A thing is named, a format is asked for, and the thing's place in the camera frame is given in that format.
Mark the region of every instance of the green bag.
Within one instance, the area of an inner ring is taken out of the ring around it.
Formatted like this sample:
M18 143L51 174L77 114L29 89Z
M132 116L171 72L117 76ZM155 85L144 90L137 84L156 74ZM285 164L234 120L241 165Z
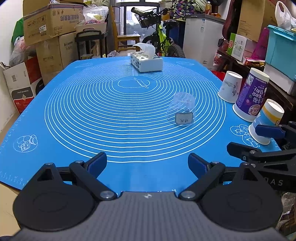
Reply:
M11 42L14 44L18 37L24 36L24 20L21 18L15 24L15 29L12 34Z

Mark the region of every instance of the bicycle seat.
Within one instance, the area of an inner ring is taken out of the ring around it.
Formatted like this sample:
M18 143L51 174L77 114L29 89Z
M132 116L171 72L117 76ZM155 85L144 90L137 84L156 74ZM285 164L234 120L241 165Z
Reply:
M179 23L176 20L166 20L163 22L163 26L178 27Z

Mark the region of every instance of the red and white box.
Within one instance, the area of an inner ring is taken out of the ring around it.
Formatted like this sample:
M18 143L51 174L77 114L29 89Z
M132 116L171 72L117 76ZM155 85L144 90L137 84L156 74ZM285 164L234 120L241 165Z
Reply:
M37 56L3 71L15 107L21 114L44 88Z

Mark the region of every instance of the transparent cup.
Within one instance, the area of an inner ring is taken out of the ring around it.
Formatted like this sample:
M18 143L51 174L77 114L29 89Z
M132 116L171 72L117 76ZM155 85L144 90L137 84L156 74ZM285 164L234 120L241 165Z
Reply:
M177 126L190 126L195 118L195 97L189 93L174 94L166 113L169 122Z

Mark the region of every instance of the wooden chair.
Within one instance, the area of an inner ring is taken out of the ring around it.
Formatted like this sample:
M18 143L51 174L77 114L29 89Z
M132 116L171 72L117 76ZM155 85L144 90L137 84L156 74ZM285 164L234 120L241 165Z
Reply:
M115 50L117 52L125 51L125 50L134 50L134 49L139 51L140 49L138 47L129 47L127 45L119 46L119 42L121 42L121 41L134 40L136 43L139 43L141 36L139 34L118 35L117 27L116 27L116 23L115 23L115 15L114 15L114 11L113 11L112 6L109 6L109 13L111 14L111 19L112 19L112 33L114 36Z

